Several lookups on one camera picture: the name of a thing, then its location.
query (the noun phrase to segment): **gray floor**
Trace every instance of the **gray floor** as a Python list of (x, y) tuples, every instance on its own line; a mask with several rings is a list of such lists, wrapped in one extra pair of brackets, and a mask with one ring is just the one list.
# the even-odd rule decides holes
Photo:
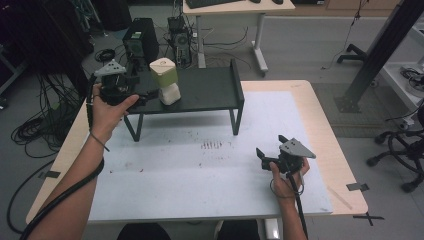
[[(137, 12), (137, 9), (132, 8), (133, 17), (136, 17), (134, 14)], [(163, 21), (162, 17), (156, 18), (155, 22)], [(254, 27), (249, 28), (248, 41), (233, 50), (206, 48), (207, 64), (221, 66), (228, 64), (231, 57), (240, 59), (237, 63), (242, 80), (306, 79), (313, 83), (350, 83), (361, 64), (331, 64), (331, 60), (342, 50), (351, 21), (351, 18), (267, 18), (262, 50), (270, 70), (265, 78), (257, 70), (250, 48), (250, 41), (254, 40), (256, 30)], [(349, 42), (367, 49), (384, 21), (382, 18), (361, 19), (354, 25)], [(163, 35), (160, 31), (162, 30), (156, 29), (158, 36)], [(215, 29), (206, 40), (232, 42), (241, 39), (243, 34), (242, 27), (223, 27)], [(107, 38), (94, 36), (94, 41), (95, 51), (121, 44), (114, 34)], [(418, 46), (407, 39), (393, 57), (415, 61), (415, 58), (422, 57), (419, 56), (422, 50), (418, 49)], [(88, 72), (101, 67), (101, 64), (92, 60), (92, 56), (83, 65)], [(329, 66), (330, 69), (321, 70), (321, 67)], [(379, 92), (378, 88), (376, 92), (393, 116), (407, 111), (393, 92)], [(38, 94), (38, 82), (31, 72), (25, 73), (3, 94), (10, 107), (0, 112), (0, 131), (3, 133), (0, 137), (0, 214), (3, 216), (0, 221), (1, 240), (18, 239), (18, 235), (8, 228), (5, 220), (7, 205), (14, 191), (32, 172), (53, 159), (29, 158), (25, 155), (23, 146), (14, 144), (9, 137), (13, 129), (40, 110)], [(371, 226), (368, 220), (354, 219), (352, 216), (308, 217), (310, 239), (422, 239), (423, 187), (410, 194), (403, 193), (399, 188), (400, 184), (412, 180), (414, 175), (392, 158), (387, 158), (375, 168), (366, 166), (367, 158), (387, 149), (385, 144), (376, 145), (371, 138), (338, 140), (357, 182), (366, 183), (370, 187), (370, 190), (364, 192), (369, 214), (383, 217), (384, 220), (373, 220)], [(29, 145), (28, 151), (41, 155), (48, 152), (48, 149), (40, 140)], [(15, 200), (12, 220), (19, 229), (25, 226), (25, 216), (42, 182), (43, 180), (35, 177)], [(198, 225), (185, 222), (162, 223), (172, 239), (213, 239), (215, 224), (215, 221), (205, 221)], [(88, 225), (83, 239), (116, 239), (123, 225), (124, 223)]]

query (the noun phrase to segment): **person's right hand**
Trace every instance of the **person's right hand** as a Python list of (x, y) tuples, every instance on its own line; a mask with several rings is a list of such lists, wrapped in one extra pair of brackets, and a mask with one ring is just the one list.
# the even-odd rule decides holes
[(138, 95), (129, 96), (122, 103), (110, 106), (99, 97), (101, 84), (93, 86), (93, 127), (91, 132), (103, 144), (111, 137), (112, 131), (124, 115), (127, 109), (139, 99)]
[[(295, 194), (291, 187), (291, 183), (289, 179), (283, 179), (281, 178), (280, 170), (278, 169), (278, 166), (271, 162), (269, 164), (271, 167), (272, 175), (274, 178), (274, 192), (278, 197), (278, 203), (280, 206), (291, 206), (295, 204)], [(309, 170), (309, 162), (306, 158), (303, 158), (303, 166), (300, 169), (300, 172), (302, 172), (302, 175), (305, 175)], [(301, 179), (299, 172), (296, 172), (293, 174), (293, 178), (297, 184), (297, 188), (300, 187)]]

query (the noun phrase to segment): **white desk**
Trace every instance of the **white desk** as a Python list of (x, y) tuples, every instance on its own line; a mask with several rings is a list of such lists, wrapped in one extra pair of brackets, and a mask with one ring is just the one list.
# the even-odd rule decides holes
[[(253, 50), (255, 52), (256, 59), (258, 60), (259, 67), (263, 74), (268, 71), (265, 59), (263, 57), (260, 45), (262, 38), (262, 28), (265, 21), (265, 14), (270, 12), (281, 12), (294, 10), (295, 7), (293, 3), (289, 0), (285, 0), (283, 4), (275, 4), (272, 0), (262, 0), (259, 4), (253, 3), (249, 0), (225, 3), (215, 6), (203, 7), (190, 9), (187, 6), (185, 1), (183, 5), (183, 12), (189, 16), (196, 16), (196, 26), (197, 26), (197, 38), (198, 38), (198, 64), (199, 68), (205, 68), (205, 54), (202, 41), (202, 16), (205, 15), (216, 15), (217, 18), (220, 18), (225, 15), (234, 15), (233, 20), (237, 21), (238, 16), (245, 14), (255, 14), (257, 15), (257, 31), (255, 41), (252, 42)], [(228, 25), (231, 25), (233, 21), (227, 21)]]

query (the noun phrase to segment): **desk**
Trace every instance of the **desk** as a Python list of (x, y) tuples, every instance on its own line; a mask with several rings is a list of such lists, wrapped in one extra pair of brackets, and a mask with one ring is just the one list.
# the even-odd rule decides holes
[[(249, 81), (242, 82), (242, 87), (245, 92), (290, 92), (297, 105), (300, 118), (302, 119), (303, 126), (309, 138), (309, 143), (314, 153), (317, 155), (317, 164), (333, 207), (332, 214), (353, 215), (367, 212), (368, 207), (362, 193), (359, 190), (349, 191), (346, 187), (346, 184), (355, 183), (355, 178), (347, 164), (337, 139), (331, 130), (311, 85), (307, 81), (302, 80)], [(70, 134), (65, 140), (65, 143), (51, 170), (62, 173), (67, 171), (76, 158), (81, 148), (81, 144), (87, 135), (87, 131), (88, 124), (86, 121), (86, 111), (83, 107), (78, 114), (77, 119), (71, 128)], [(42, 203), (59, 181), (60, 179), (51, 178), (45, 180), (33, 206), (30, 209), (27, 221), (30, 221), (34, 217)]]
[(231, 22), (227, 21), (228, 25), (232, 25), (233, 24), (232, 22), (237, 21), (238, 18), (240, 18), (242, 15), (256, 14), (258, 16), (257, 23), (256, 23), (258, 28), (256, 30), (255, 41), (253, 41), (252, 44), (253, 44), (253, 50), (254, 50), (256, 59), (258, 60), (260, 70), (263, 72), (263, 74), (265, 74), (268, 71), (268, 67), (266, 65), (265, 59), (263, 57), (263, 54), (260, 48), (265, 14), (270, 12), (281, 12), (281, 11), (288, 11), (288, 10), (295, 9), (293, 3), (289, 0), (285, 0), (284, 3), (281, 5), (275, 4), (271, 0), (262, 0), (259, 4), (253, 3), (249, 0), (245, 0), (245, 1), (238, 1), (238, 2), (220, 4), (215, 6), (203, 7), (203, 8), (195, 8), (195, 9), (190, 9), (187, 6), (187, 3), (185, 1), (183, 1), (183, 3), (184, 3), (183, 12), (188, 16), (196, 16), (197, 39), (198, 39), (197, 51), (198, 51), (199, 68), (206, 67), (203, 41), (201, 40), (202, 39), (202, 35), (201, 35), (202, 16), (216, 15), (217, 18), (220, 18), (224, 15), (235, 15), (232, 18), (234, 19), (233, 21)]

